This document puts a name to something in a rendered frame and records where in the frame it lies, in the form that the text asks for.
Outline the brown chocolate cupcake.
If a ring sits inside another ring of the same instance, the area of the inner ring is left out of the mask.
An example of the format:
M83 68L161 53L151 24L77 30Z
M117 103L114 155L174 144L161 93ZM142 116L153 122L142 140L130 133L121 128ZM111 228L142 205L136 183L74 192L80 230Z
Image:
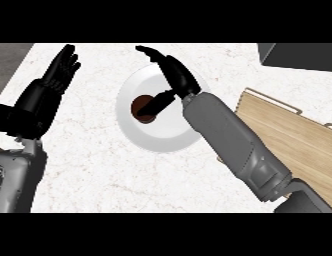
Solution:
M153 115L139 115L139 110L146 106L152 99L153 97L151 95L140 95L131 102L131 115L143 124L149 124L156 119Z

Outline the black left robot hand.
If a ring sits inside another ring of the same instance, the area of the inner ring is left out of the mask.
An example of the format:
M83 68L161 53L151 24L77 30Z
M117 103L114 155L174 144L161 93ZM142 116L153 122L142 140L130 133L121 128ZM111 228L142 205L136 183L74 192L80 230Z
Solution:
M81 67L75 46L66 44L58 53L44 76L24 90L16 104L0 104L0 132L12 137L40 139L47 133L62 96Z

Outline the white round plate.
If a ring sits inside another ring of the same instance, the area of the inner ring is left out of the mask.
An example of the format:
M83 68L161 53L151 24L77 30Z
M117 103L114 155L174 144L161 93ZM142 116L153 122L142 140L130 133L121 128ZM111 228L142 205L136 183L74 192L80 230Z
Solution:
M117 98L117 119L125 137L142 149L159 153L176 152L201 139L201 134L192 129L183 117L180 98L176 98L148 124L142 123L131 114L131 103L139 96L156 96L170 89L161 68L152 64L133 73Z

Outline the dark grey box appliance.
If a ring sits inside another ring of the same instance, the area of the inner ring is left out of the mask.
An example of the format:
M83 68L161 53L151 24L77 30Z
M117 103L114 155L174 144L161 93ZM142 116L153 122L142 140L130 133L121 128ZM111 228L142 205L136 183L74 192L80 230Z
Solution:
M332 72L332 43L258 43L258 54L264 66Z

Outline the pale wooden tray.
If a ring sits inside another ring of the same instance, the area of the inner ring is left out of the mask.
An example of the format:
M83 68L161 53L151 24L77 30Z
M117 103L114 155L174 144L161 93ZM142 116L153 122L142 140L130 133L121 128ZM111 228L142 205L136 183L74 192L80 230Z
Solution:
M266 147L332 207L332 125L319 124L245 91L232 109L258 135Z

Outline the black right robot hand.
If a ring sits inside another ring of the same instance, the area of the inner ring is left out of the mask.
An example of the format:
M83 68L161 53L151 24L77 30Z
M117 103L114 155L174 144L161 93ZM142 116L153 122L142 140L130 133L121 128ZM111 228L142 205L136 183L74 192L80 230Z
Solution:
M201 86L190 70L171 55L164 55L156 49L146 46L137 46L136 50L143 52L151 57L151 61L158 64L171 87L137 111L139 116L156 116L174 102L176 97L185 99L190 94L198 95Z

